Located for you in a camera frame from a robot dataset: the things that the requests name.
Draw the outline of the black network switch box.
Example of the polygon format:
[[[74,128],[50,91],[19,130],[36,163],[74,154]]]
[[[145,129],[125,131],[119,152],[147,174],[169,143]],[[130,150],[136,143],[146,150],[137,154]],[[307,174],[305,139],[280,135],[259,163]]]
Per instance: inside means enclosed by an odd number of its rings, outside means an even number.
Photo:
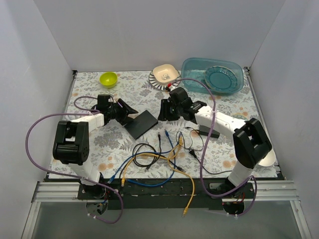
[[[124,127],[136,140],[157,124],[158,120],[148,110],[145,110]]]

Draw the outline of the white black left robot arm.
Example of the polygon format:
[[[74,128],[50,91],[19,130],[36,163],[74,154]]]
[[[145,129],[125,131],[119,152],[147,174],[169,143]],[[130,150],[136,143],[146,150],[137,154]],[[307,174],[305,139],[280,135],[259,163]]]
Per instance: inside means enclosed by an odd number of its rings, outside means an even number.
[[[53,158],[69,165],[79,176],[80,182],[89,186],[89,193],[95,199],[105,196],[106,187],[101,184],[102,174],[94,168],[89,159],[89,136],[94,130],[116,120],[121,125],[132,122],[129,115],[138,111],[127,105],[122,99],[113,100],[110,95],[100,94],[91,114],[71,121],[62,120],[57,125],[53,144]]]

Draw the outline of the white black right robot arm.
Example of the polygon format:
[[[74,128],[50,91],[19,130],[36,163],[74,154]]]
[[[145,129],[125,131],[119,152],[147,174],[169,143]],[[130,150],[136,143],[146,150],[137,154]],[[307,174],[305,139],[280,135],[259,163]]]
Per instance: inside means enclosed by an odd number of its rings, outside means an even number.
[[[161,100],[158,120],[175,121],[180,117],[197,125],[212,127],[232,140],[237,162],[225,182],[226,194],[231,198],[243,193],[242,182],[257,165],[268,167],[276,161],[272,144],[258,119],[236,119],[217,112],[204,102],[193,102],[187,92],[178,87],[170,91],[168,99]]]

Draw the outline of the floral patterned table mat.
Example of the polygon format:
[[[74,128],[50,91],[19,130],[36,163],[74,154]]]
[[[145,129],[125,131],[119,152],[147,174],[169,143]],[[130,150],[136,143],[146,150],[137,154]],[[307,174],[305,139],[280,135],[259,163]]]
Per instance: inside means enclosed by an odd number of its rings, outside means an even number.
[[[69,94],[67,112],[79,113],[73,102],[80,96],[96,97],[98,94],[110,94],[115,100],[123,99],[130,107],[142,113],[148,110],[154,117],[160,112],[160,100],[168,98],[168,92],[154,89],[148,82],[150,71],[124,71],[116,72],[118,83],[115,87],[107,89],[100,84],[102,72],[80,72],[77,73]],[[211,96],[206,93],[188,92],[192,101],[203,101],[212,106]],[[254,96],[250,88],[249,80],[244,73],[244,86],[241,91],[230,96],[215,96],[218,112],[226,115],[242,114],[249,120],[256,118],[261,120]],[[96,103],[93,99],[79,99],[77,105],[83,108],[91,108]],[[145,142],[159,150],[158,133],[161,134],[161,148],[163,152],[170,151],[171,145],[165,135],[166,129],[171,137],[172,143],[176,144],[175,136],[182,132],[186,147],[199,150],[202,148],[202,140],[191,129],[198,129],[197,125],[180,118],[178,121],[159,121],[152,129],[139,139],[134,140],[126,129],[116,120],[111,120],[105,127],[95,130],[90,135],[90,156],[92,164],[103,173],[105,178],[112,177],[122,163],[132,155],[132,150],[137,143]],[[211,173],[218,173],[233,169],[237,162],[233,143],[227,137],[221,135],[218,139],[211,138],[208,144],[204,167]],[[188,150],[181,148],[178,153],[176,164],[184,169],[193,178],[199,177],[199,163],[189,154]],[[53,159],[51,169],[61,173],[74,174],[68,167]],[[172,170],[164,159],[160,159],[149,170],[136,166],[133,162],[128,166],[125,177],[127,179],[158,178],[165,179],[170,176]],[[256,178],[276,178],[275,165],[269,167],[258,166],[253,175]]]

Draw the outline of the striped white blue plate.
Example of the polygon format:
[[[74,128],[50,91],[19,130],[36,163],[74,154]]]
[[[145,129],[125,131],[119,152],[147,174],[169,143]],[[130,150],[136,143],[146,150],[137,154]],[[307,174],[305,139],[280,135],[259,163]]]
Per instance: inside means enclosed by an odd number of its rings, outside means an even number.
[[[181,74],[179,72],[179,76],[175,80],[178,80],[180,78],[181,78]],[[177,88],[179,86],[180,82],[175,82],[175,80],[168,83],[168,84],[162,85],[155,79],[155,77],[153,75],[153,71],[150,72],[149,78],[148,78],[148,82],[153,88],[155,88],[156,90],[159,90],[159,91],[164,91],[164,92],[172,90],[172,89]]]

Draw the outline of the lime green plastic bowl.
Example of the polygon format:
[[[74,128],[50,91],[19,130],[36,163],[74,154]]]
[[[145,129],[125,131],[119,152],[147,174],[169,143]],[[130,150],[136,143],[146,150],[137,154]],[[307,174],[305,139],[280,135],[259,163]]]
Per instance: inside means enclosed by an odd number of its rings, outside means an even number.
[[[114,72],[106,72],[100,76],[100,83],[106,88],[113,88],[116,86],[118,81],[118,76]]]

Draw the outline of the cream square panda bowl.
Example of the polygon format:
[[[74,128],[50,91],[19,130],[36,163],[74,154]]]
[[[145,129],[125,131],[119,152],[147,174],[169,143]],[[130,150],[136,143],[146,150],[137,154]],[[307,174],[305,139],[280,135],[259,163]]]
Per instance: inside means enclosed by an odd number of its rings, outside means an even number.
[[[168,84],[178,78],[179,72],[171,64],[163,64],[153,69],[153,75],[160,84]]]

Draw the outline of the teal glass plate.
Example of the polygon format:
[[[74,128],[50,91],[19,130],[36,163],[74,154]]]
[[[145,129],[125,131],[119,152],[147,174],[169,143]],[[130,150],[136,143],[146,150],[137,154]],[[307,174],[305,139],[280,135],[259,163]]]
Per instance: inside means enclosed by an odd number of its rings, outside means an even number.
[[[208,68],[205,72],[204,80],[210,89],[222,94],[237,92],[241,87],[241,81],[235,73],[224,66]]]

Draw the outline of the teal transparent plastic tub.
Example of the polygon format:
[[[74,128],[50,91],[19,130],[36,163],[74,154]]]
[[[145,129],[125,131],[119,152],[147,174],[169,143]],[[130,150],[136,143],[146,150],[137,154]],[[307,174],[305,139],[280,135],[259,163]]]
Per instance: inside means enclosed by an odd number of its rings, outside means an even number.
[[[208,93],[212,92],[214,95],[232,95],[230,94],[222,94],[219,92],[215,92],[210,89],[204,80],[205,72],[208,68],[213,66],[224,66],[228,69],[232,70],[237,78],[241,81],[241,87],[237,91],[239,92],[244,86],[244,76],[242,68],[234,63],[223,60],[214,60],[207,58],[188,58],[184,61],[181,69],[181,77],[184,78],[183,84],[184,87],[189,91],[197,92],[197,93]]]

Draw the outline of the patterned teal yellow small bowl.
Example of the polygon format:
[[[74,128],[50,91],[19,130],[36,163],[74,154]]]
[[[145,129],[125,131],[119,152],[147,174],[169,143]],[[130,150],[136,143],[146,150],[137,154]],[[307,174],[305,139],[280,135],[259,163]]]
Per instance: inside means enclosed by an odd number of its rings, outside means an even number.
[[[233,114],[232,115],[236,119],[247,120],[248,118],[242,114]]]

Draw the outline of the white ceramic bowl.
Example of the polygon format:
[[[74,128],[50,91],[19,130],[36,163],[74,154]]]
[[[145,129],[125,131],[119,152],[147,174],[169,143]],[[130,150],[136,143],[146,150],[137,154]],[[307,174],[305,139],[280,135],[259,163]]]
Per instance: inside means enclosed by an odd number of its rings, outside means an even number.
[[[272,149],[259,163],[259,166],[269,167],[272,166],[276,162],[276,154]]]

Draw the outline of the aluminium frame rail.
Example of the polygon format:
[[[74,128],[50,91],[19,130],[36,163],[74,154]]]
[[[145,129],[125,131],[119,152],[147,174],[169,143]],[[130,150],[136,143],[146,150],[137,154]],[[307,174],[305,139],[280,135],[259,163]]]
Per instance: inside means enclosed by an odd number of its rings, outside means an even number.
[[[33,202],[100,202],[95,198],[79,198],[80,184],[77,182],[40,182],[33,194]],[[256,201],[298,201],[299,193],[293,181],[257,182]]]

